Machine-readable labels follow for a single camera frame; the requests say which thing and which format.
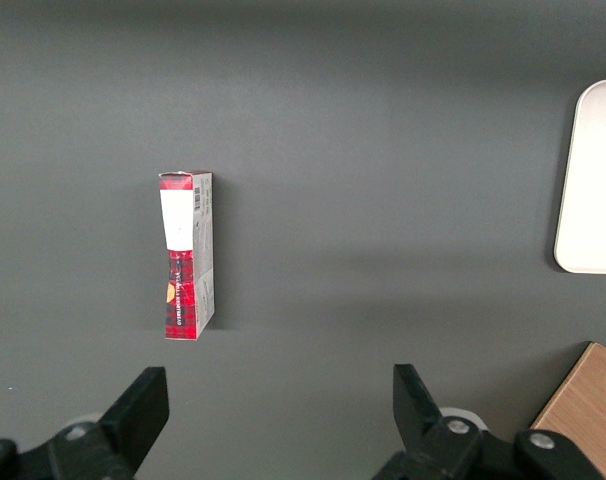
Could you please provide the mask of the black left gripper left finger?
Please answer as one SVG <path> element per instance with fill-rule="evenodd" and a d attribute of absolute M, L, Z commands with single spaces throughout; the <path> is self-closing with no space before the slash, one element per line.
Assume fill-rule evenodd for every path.
<path fill-rule="evenodd" d="M 133 479 L 169 418 L 166 369 L 148 367 L 96 422 L 57 433 L 47 452 L 55 479 Z"/>

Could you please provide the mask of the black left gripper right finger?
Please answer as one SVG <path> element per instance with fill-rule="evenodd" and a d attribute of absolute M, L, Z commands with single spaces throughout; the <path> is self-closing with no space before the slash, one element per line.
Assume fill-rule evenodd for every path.
<path fill-rule="evenodd" d="M 375 480 L 468 478 L 481 453 L 482 433 L 468 419 L 443 415 L 411 364 L 394 366 L 393 415 L 404 449 Z"/>

